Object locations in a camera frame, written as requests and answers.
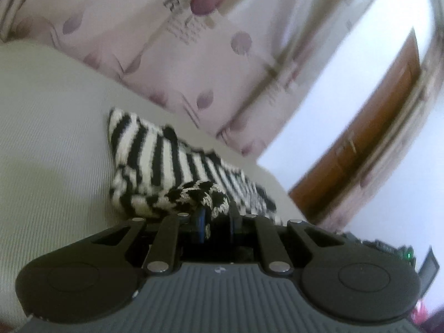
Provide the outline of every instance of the brown door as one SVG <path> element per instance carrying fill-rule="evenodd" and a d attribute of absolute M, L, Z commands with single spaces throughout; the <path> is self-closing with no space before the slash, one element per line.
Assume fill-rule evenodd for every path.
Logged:
<path fill-rule="evenodd" d="M 327 153 L 291 190 L 290 196 L 309 221 L 340 192 L 366 160 L 398 115 L 420 74 L 414 31 L 382 83 Z"/>

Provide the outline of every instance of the metal pin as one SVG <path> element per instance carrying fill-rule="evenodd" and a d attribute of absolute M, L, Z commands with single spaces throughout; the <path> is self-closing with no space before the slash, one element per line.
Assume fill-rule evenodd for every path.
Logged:
<path fill-rule="evenodd" d="M 152 261 L 147 265 L 147 269 L 153 273 L 163 273 L 168 270 L 170 266 L 164 261 Z"/>
<path fill-rule="evenodd" d="M 274 261 L 268 265 L 270 270 L 276 273 L 285 273 L 290 270 L 290 264 L 284 262 L 284 261 Z"/>
<path fill-rule="evenodd" d="M 350 146 L 352 147 L 354 154 L 357 154 L 356 147 L 355 147 L 355 144 L 353 143 L 353 140 L 349 139 L 349 143 L 350 143 Z"/>

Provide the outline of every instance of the white wall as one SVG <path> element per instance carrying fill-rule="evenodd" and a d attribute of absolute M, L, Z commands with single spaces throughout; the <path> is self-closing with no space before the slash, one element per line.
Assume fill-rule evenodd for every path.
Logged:
<path fill-rule="evenodd" d="M 287 190 L 299 181 L 378 86 L 412 27 L 422 59 L 434 28 L 429 0 L 375 0 L 259 165 Z"/>
<path fill-rule="evenodd" d="M 405 159 L 346 230 L 362 239 L 412 245 L 418 267 L 431 245 L 443 271 L 425 303 L 431 311 L 444 306 L 444 95 Z"/>

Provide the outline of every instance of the fabric texture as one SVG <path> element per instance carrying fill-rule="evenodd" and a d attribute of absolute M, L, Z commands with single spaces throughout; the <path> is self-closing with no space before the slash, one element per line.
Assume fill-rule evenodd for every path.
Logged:
<path fill-rule="evenodd" d="M 53 46 L 256 158 L 371 1 L 0 0 L 0 36 Z"/>
<path fill-rule="evenodd" d="M 201 205 L 207 221 L 227 215 L 229 202 L 246 213 L 281 221 L 265 190 L 214 151 L 191 147 L 163 128 L 120 109 L 110 111 L 108 139 L 116 174 L 110 188 L 114 207 L 132 216 L 162 219 L 193 213 Z"/>

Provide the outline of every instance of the gray ribbed surface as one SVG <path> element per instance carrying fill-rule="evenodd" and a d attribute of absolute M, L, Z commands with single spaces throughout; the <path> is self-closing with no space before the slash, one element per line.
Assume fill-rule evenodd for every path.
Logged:
<path fill-rule="evenodd" d="M 63 326 L 36 318 L 19 333 L 419 333 L 407 321 L 356 327 L 324 317 L 286 279 L 257 264 L 186 263 L 169 277 L 149 279 L 137 298 L 93 323 Z"/>
<path fill-rule="evenodd" d="M 114 169 L 106 125 L 113 106 L 169 123 L 190 144 L 214 148 L 266 188 L 284 221 L 303 218 L 269 173 L 189 121 L 51 48 L 2 45 L 0 321 L 16 326 L 25 319 L 14 281 L 27 262 L 120 220 L 108 201 Z"/>

